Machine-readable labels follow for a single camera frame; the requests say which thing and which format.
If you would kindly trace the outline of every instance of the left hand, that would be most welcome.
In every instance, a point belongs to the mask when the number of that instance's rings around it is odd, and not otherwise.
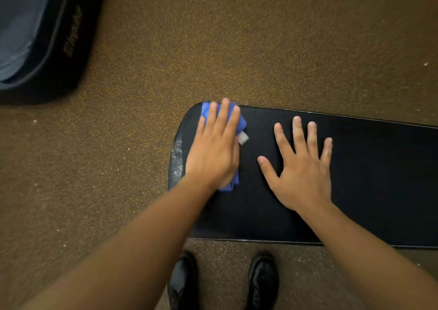
[[[233,180],[239,167],[239,142],[236,130],[240,119],[240,108],[234,106],[229,121],[229,100],[224,98],[217,114],[217,103],[210,103],[207,125],[205,118],[199,119],[198,129],[187,157],[186,176],[206,182],[217,190]]]

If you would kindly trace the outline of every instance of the blue cloth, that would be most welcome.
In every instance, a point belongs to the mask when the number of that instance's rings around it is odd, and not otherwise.
[[[228,120],[231,117],[231,113],[233,112],[234,106],[237,105],[236,103],[230,103],[229,110],[228,110]],[[218,111],[220,111],[221,104],[218,103]],[[209,118],[209,112],[210,112],[210,102],[204,102],[202,103],[202,109],[201,109],[201,116],[205,117],[205,124],[207,124],[207,120]],[[239,124],[237,125],[236,135],[240,134],[241,131],[243,131],[246,128],[246,121],[243,118],[242,115],[240,115]],[[236,174],[234,174],[233,180],[231,180],[231,183],[227,186],[220,189],[220,191],[233,191],[234,185],[239,184],[239,172],[236,171]]]

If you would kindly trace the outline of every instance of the floor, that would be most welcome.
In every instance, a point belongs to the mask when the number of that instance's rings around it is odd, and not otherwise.
[[[195,103],[438,125],[438,0],[105,0],[78,90],[0,108],[0,304],[15,309],[167,186]],[[276,256],[277,309],[362,309],[324,248],[187,241],[203,309],[241,309]],[[403,251],[438,277],[438,253]],[[167,309],[163,295],[157,309]]]

